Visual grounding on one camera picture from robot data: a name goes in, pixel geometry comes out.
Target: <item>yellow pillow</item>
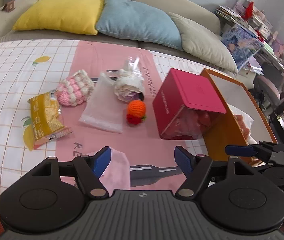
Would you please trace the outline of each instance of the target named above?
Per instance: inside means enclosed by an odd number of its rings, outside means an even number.
[[[39,0],[23,13],[13,30],[59,30],[96,35],[104,0]]]

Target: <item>lemon print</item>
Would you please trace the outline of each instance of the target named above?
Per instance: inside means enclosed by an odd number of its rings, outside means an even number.
[[[27,116],[22,120],[25,120],[22,127],[26,127],[23,133],[23,141],[25,146],[31,152],[34,149],[34,142],[35,142],[33,127],[32,127],[32,119],[31,117]]]
[[[51,58],[51,57],[49,57],[49,56],[42,56],[42,57],[39,57],[39,58],[37,58],[36,60],[34,60],[33,65],[36,66],[38,63],[46,62],[46,61],[48,61],[50,58]]]

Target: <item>red box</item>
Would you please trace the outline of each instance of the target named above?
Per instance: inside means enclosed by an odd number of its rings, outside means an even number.
[[[197,139],[226,110],[210,81],[171,68],[153,101],[162,139]]]

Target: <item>ribbed gray surface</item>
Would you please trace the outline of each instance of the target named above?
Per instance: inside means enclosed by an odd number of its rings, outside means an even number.
[[[118,190],[107,200],[93,201],[79,220],[57,232],[29,236],[7,231],[0,237],[4,239],[284,240],[284,234],[237,236],[211,225],[195,203],[177,200],[170,191]]]

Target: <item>sofa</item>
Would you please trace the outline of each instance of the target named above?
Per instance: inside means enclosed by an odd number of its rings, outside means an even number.
[[[223,71],[232,78],[242,82],[247,88],[253,87],[253,73],[246,71],[230,72],[221,67],[215,66],[211,63],[203,61],[198,57],[192,56],[185,51],[170,48],[164,45],[143,42],[136,40],[118,39],[111,36],[107,36],[101,33],[97,35],[83,35],[61,32],[56,30],[31,30],[31,31],[13,31],[12,27],[18,18],[28,10],[38,0],[16,0],[15,10],[7,13],[2,11],[0,8],[0,42],[3,41],[14,41],[14,40],[32,40],[32,39],[74,39],[74,40],[86,40],[86,41],[98,41],[105,43],[120,44],[125,46],[137,47],[141,49],[152,50],[169,54],[176,57],[185,58],[194,62],[199,62],[207,66],[216,68],[217,70]],[[204,9],[203,7],[189,1],[189,0],[133,0],[145,3],[152,7],[163,10],[164,12],[170,12],[183,16],[184,18],[190,19],[212,33],[219,35],[221,31],[219,18],[212,12]]]

